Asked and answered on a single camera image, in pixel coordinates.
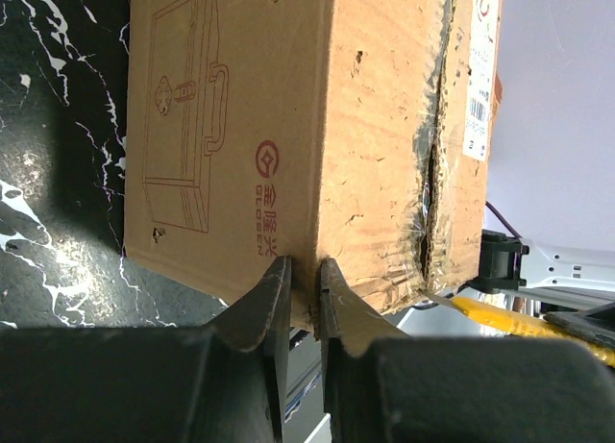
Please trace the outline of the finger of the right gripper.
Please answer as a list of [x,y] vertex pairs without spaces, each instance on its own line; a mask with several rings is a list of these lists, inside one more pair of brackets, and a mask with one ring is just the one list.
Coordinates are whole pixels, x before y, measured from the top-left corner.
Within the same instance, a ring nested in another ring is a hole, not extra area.
[[600,347],[615,348],[613,303],[581,311],[552,311],[545,320],[568,334]]

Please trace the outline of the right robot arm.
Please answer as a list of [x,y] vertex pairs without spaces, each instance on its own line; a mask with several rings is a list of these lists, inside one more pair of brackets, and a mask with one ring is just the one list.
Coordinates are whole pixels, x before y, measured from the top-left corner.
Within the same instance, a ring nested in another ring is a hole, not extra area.
[[469,286],[561,307],[547,325],[614,349],[614,253],[554,247],[483,231],[478,275]]

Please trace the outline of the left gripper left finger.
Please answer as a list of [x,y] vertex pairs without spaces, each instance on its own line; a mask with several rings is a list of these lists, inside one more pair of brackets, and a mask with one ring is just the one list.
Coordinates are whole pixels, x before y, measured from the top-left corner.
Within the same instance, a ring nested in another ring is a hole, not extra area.
[[214,320],[210,435],[214,442],[281,442],[290,330],[291,258]]

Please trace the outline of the brown cardboard express box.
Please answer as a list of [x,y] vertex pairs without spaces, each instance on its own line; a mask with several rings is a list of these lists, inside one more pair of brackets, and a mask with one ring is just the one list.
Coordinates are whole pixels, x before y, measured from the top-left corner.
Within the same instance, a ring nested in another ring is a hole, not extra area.
[[476,277],[504,0],[131,0],[124,240],[232,303],[333,258],[379,313]]

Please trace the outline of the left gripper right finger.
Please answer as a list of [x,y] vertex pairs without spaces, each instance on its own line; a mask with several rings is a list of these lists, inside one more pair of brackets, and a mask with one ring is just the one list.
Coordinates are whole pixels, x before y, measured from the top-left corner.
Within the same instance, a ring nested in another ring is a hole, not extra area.
[[377,348],[407,334],[352,290],[334,258],[323,259],[319,280],[323,398],[332,440],[389,442]]

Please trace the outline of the yellow utility knife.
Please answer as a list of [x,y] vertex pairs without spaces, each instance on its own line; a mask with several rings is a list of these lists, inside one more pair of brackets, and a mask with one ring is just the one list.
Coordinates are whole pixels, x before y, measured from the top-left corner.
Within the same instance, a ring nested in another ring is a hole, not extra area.
[[576,342],[588,349],[597,359],[614,367],[614,349],[565,332],[546,321],[519,312],[497,308],[463,296],[442,297],[430,295],[429,300],[438,305],[455,309],[472,321],[508,334],[522,337],[559,338]]

